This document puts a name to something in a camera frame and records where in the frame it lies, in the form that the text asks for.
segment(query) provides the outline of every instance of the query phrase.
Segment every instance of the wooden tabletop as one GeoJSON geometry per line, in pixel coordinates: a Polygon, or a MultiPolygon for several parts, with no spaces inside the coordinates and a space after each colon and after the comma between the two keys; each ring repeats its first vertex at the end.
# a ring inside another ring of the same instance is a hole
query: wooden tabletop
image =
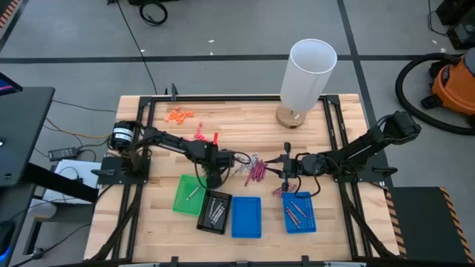
{"type": "MultiPolygon", "coordinates": [[[[340,100],[348,139],[353,141],[367,130],[361,103],[356,94],[340,95],[340,100]]],[[[139,96],[123,96],[117,120],[134,120],[138,101],[139,96]]],[[[284,142],[292,144],[292,155],[331,150],[321,102],[307,114],[305,123],[296,129],[284,128],[276,122],[275,111],[279,104],[268,101],[160,102],[155,107],[153,126],[193,139],[199,122],[202,122],[202,134],[207,138],[212,139],[214,132],[219,133],[220,148],[248,154],[258,151],[264,160],[282,154],[284,142]],[[195,117],[186,119],[182,125],[164,122],[166,114],[176,106],[194,111],[195,117]]],[[[333,108],[332,118],[337,127],[333,108]]],[[[337,139],[341,147],[340,137],[337,136],[337,139]]],[[[150,179],[142,195],[134,262],[169,262],[172,256],[178,256],[180,262],[299,261],[301,255],[308,255],[310,260],[351,258],[340,194],[332,177],[318,178],[321,193],[312,198],[317,232],[293,235],[285,231],[281,199],[271,195],[271,191],[282,182],[274,173],[267,172],[262,182],[250,182],[247,187],[244,187],[246,174],[230,177],[218,190],[234,196],[260,197],[263,220],[262,238],[233,239],[231,220],[224,235],[210,234],[196,229],[197,217],[171,210],[181,175],[194,174],[194,166],[181,154],[155,147],[151,150],[150,179]]],[[[274,164],[273,167],[279,168],[279,165],[274,164]]],[[[97,253],[114,230],[122,190],[122,185],[113,186],[97,203],[85,258],[97,253]]],[[[315,190],[315,181],[304,177],[301,191],[315,190]]],[[[390,251],[398,254],[383,190],[367,183],[359,183],[359,190],[367,224],[390,251]]],[[[361,235],[356,224],[353,225],[358,251],[363,255],[361,235]]],[[[122,239],[122,256],[125,255],[127,233],[128,229],[122,239]]]]}

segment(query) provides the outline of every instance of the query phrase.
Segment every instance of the black metal frame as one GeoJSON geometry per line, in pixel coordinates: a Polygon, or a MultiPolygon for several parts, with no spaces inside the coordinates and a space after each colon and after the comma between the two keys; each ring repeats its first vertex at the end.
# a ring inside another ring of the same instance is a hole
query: black metal frame
{"type": "MultiPolygon", "coordinates": [[[[142,96],[140,97],[139,101],[139,109],[137,111],[137,121],[142,121],[143,119],[143,113],[145,110],[145,106],[148,105],[148,120],[146,125],[151,126],[153,119],[154,119],[154,110],[155,110],[155,105],[159,102],[191,102],[191,101],[201,101],[201,102],[213,102],[213,101],[280,101],[279,95],[242,95],[242,96],[179,96],[177,93],[173,93],[172,96],[142,96]]],[[[334,104],[335,106],[335,111],[337,114],[337,119],[339,123],[339,128],[340,128],[340,133],[341,133],[341,138],[342,142],[344,145],[348,144],[348,139],[346,135],[346,128],[344,127],[344,121],[343,121],[343,114],[341,112],[341,107],[340,107],[340,102],[339,102],[339,97],[338,95],[329,95],[329,96],[320,96],[319,101],[322,101],[324,104],[324,112],[325,112],[325,117],[327,119],[327,127],[328,131],[330,134],[330,143],[332,146],[333,150],[338,149],[337,147],[337,142],[336,142],[336,137],[335,137],[335,130],[333,127],[333,121],[332,121],[332,116],[330,113],[330,104],[334,104]]],[[[362,217],[364,218],[363,210],[362,210],[362,205],[361,205],[361,197],[359,195],[358,191],[358,186],[356,185],[358,181],[352,184],[352,190],[353,190],[353,198],[356,204],[356,208],[358,209],[358,212],[362,217]]],[[[340,189],[341,195],[343,193],[346,193],[346,186],[344,181],[338,182],[338,187],[340,189]]],[[[141,201],[141,196],[143,192],[143,185],[137,185],[136,188],[136,194],[139,194],[139,206],[140,206],[140,201],[141,201]]],[[[128,199],[130,197],[130,185],[124,185],[124,193],[122,194],[122,202],[119,210],[119,220],[118,222],[123,218],[125,211],[127,209],[127,203],[128,199]]],[[[135,245],[135,237],[137,235],[137,223],[139,219],[139,212],[140,209],[137,209],[137,212],[133,215],[131,219],[131,227],[130,227],[130,232],[129,232],[129,237],[128,237],[128,244],[127,244],[127,254],[126,254],[126,259],[131,260],[133,255],[134,255],[134,245],[135,245]]],[[[344,212],[344,218],[345,218],[345,225],[347,229],[347,235],[348,235],[348,243],[350,246],[350,251],[351,251],[351,256],[352,258],[358,257],[358,250],[356,247],[356,239],[355,239],[355,233],[353,229],[353,222],[351,219],[350,214],[346,209],[343,208],[344,212]]],[[[366,239],[366,237],[361,233],[363,236],[363,241],[364,241],[364,251],[367,257],[372,257],[371,253],[371,247],[370,243],[366,239]]],[[[112,253],[112,260],[116,260],[119,258],[119,250],[121,246],[121,239],[119,238],[117,240],[116,245],[114,246],[113,253],[112,253]]],[[[170,262],[170,266],[175,266],[173,264],[173,260],[170,262]]],[[[248,263],[248,262],[242,262],[242,263],[186,263],[187,265],[189,264],[190,266],[280,266],[280,265],[285,265],[285,266],[322,266],[323,262],[318,261],[318,262],[310,262],[308,260],[307,256],[302,256],[302,261],[300,262],[282,262],[282,263],[275,263],[275,262],[253,262],[253,263],[248,263]]],[[[167,263],[160,263],[160,265],[168,266],[167,263]]]]}

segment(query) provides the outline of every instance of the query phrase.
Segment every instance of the shop vacuum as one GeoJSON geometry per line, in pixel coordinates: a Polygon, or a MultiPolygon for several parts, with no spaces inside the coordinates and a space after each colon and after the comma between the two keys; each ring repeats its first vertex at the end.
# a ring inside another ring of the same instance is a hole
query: shop vacuum
{"type": "Polygon", "coordinates": [[[415,59],[406,65],[396,80],[396,96],[402,107],[416,118],[435,128],[461,135],[475,135],[475,48],[465,55],[452,56],[446,53],[430,53],[415,59]],[[411,105],[402,90],[406,75],[417,65],[434,61],[429,69],[434,79],[431,95],[421,103],[424,109],[440,106],[451,109],[467,116],[472,128],[464,128],[441,122],[428,116],[423,111],[411,105]]]}

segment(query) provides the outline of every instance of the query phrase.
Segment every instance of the concrete floor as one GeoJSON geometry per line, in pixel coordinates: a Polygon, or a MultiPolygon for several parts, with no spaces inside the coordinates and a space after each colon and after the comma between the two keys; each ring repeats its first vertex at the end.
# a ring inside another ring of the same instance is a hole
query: concrete floor
{"type": "MultiPolygon", "coordinates": [[[[432,7],[440,2],[433,0],[432,7]]],[[[143,63],[128,60],[140,54],[116,4],[106,5],[106,0],[26,3],[0,47],[0,70],[11,79],[23,86],[53,86],[55,99],[90,108],[115,109],[121,95],[154,93],[143,63]]],[[[298,40],[317,38],[329,42],[342,56],[325,93],[360,93],[367,118],[374,122],[401,109],[394,83],[407,62],[400,56],[441,50],[461,53],[448,39],[427,29],[425,0],[294,0],[291,4],[285,0],[179,0],[164,4],[169,18],[161,27],[149,27],[139,17],[138,7],[121,3],[144,55],[157,56],[148,67],[159,93],[172,82],[181,94],[278,93],[286,60],[246,60],[240,56],[288,54],[298,40]],[[230,57],[226,61],[196,57],[210,53],[230,57]],[[381,61],[359,57],[367,55],[387,57],[381,61]]],[[[436,16],[433,26],[443,28],[436,16]]],[[[409,98],[417,103],[427,93],[428,82],[427,67],[415,69],[404,84],[409,98]]],[[[463,123],[448,111],[434,113],[449,122],[463,123]]],[[[48,117],[65,129],[96,135],[107,133],[114,121],[112,113],[56,103],[48,117]]],[[[474,138],[421,125],[417,140],[386,149],[389,165],[399,169],[393,183],[446,187],[468,242],[475,244],[475,195],[471,194],[475,187],[474,138]]],[[[72,136],[44,129],[36,147],[45,153],[78,145],[72,136]]],[[[105,147],[94,150],[100,156],[105,147]]],[[[83,160],[91,159],[90,155],[83,156],[83,160]]],[[[50,166],[48,159],[36,152],[31,162],[50,166]]],[[[38,245],[48,247],[81,224],[44,225],[38,245]]],[[[26,266],[79,262],[87,237],[88,230],[82,229],[44,259],[26,266]]],[[[25,232],[12,263],[25,259],[21,255],[24,239],[25,232]]]]}

